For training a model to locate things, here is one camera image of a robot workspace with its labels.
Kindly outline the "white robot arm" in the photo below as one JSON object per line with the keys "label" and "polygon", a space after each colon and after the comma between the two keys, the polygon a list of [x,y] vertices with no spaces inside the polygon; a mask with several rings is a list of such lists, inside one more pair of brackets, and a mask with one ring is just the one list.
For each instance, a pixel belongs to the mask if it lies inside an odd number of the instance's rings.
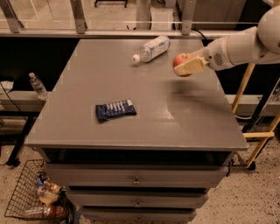
{"label": "white robot arm", "polygon": [[241,64],[278,64],[280,60],[280,6],[268,10],[258,26],[235,35],[217,38],[192,53],[181,53],[173,60],[173,71],[186,77],[206,67],[215,71]]}

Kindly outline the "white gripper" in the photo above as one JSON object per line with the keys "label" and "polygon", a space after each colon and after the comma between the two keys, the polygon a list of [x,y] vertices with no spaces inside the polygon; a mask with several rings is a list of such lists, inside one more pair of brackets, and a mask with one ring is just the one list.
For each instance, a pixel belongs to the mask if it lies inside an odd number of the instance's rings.
{"label": "white gripper", "polygon": [[196,74],[203,72],[207,64],[215,71],[233,67],[234,65],[231,63],[228,57],[227,42],[228,37],[215,39],[205,48],[201,48],[195,52],[192,52],[191,55],[194,58],[191,58],[187,62],[178,65],[176,70],[179,72],[186,71],[190,74]]}

